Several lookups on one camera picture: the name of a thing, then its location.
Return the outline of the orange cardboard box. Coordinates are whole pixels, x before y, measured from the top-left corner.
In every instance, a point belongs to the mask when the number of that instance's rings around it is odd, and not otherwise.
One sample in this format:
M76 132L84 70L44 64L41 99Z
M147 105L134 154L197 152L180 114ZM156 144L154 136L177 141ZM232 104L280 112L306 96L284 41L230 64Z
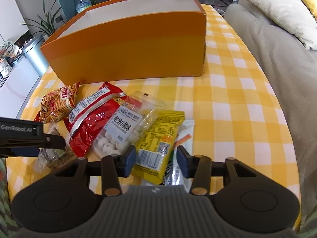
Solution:
M78 13L41 51L66 85L200 76L205 37L197 0L110 0Z

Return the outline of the potted green plant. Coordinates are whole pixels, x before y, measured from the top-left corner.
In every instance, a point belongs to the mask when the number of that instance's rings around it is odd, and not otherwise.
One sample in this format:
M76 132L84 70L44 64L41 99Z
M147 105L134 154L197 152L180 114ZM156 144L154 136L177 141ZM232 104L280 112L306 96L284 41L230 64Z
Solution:
M44 13L44 16L40 16L37 14L38 20L30 19L30 18L23 18L25 20L25 23L20 23L20 25L25 25L27 27L34 27L37 29L32 36L36 34L43 34L50 37L52 34L55 33L57 28L55 27L55 19L59 12L61 11L61 7L59 7L55 12L53 12L54 6L57 3L57 0L53 2L51 7L46 10L45 0L42 1L42 10Z

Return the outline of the clear bag white balls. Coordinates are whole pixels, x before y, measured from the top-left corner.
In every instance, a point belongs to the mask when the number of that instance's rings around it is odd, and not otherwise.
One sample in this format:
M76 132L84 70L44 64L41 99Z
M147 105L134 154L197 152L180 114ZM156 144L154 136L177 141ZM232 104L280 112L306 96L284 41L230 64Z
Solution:
M127 96L96 136L92 151L97 158L122 155L141 140L165 108L163 100L141 91Z

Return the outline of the silver trash can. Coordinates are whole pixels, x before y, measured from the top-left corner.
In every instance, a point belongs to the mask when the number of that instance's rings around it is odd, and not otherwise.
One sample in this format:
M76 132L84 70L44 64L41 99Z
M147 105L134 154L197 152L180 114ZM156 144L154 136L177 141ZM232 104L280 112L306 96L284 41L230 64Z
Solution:
M44 42L43 35L34 36L26 43L22 50L25 57L40 76L44 75L49 67L49 63L40 49Z

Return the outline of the clear bag mixed nuts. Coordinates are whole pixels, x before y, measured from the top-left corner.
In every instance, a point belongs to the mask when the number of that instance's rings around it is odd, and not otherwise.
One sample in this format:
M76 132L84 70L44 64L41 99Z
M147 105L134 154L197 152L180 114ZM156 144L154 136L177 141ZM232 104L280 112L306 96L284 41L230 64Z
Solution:
M70 146L66 145L65 149L41 148L37 162L43 170L53 171L63 167L76 158L77 156Z

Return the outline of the blue water bottle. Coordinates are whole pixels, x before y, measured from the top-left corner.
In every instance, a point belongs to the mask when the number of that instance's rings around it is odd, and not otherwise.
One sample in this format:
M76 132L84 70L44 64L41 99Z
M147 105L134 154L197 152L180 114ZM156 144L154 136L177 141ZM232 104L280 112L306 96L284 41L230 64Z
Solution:
M76 11L77 13L80 13L91 6L92 3L89 0L78 0L78 4L76 5Z

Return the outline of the cream pillow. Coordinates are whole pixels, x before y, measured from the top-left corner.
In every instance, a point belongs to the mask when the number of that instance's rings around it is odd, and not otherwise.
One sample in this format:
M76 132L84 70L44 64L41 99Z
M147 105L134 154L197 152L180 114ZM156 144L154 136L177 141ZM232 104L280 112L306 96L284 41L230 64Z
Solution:
M316 50L316 20L301 0L247 0L308 49Z

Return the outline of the yellow snack packet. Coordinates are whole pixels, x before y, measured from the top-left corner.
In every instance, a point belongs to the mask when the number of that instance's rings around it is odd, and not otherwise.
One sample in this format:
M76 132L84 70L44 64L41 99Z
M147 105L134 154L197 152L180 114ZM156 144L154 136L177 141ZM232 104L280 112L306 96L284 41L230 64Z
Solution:
M139 177L159 185L163 182L178 128L185 120L183 111L161 111L136 145L137 159L133 172Z

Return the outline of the white green sausage packet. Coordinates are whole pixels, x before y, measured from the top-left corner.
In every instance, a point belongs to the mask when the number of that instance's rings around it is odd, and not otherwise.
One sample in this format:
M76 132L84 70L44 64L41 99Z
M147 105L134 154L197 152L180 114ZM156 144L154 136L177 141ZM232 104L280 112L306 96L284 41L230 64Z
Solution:
M158 193L161 186L190 189L187 177L192 165L194 120L158 119L140 144L135 173L142 186Z

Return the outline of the grey sofa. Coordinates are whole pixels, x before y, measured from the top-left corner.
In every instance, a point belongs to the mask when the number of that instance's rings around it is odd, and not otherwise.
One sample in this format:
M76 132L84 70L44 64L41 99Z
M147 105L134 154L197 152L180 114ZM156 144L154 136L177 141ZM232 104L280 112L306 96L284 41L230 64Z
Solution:
M224 18L261 66L284 112L306 221L316 209L316 51L307 50L248 1L229 5Z

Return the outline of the white low cabinet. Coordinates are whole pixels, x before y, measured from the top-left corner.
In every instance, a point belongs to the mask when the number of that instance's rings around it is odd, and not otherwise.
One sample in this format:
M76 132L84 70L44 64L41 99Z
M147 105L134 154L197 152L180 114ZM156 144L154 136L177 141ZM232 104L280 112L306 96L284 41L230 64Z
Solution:
M17 118L40 75L23 55L1 86L1 117Z

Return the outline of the red fries snack bag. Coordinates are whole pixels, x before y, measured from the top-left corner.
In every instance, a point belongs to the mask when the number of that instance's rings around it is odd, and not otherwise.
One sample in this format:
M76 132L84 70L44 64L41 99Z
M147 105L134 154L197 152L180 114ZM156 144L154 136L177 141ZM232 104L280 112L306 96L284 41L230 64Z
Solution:
M46 94L34 121L44 124L56 123L68 116L76 106L79 85L80 82L74 83Z

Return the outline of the red silver snack bag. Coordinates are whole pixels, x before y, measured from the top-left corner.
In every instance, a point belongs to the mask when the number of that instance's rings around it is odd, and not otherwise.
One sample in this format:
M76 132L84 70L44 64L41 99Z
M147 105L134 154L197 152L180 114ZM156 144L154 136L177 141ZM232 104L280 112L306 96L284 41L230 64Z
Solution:
M80 100L63 119L69 131L70 148L77 157L85 156L97 134L126 97L122 89L104 82L97 91Z

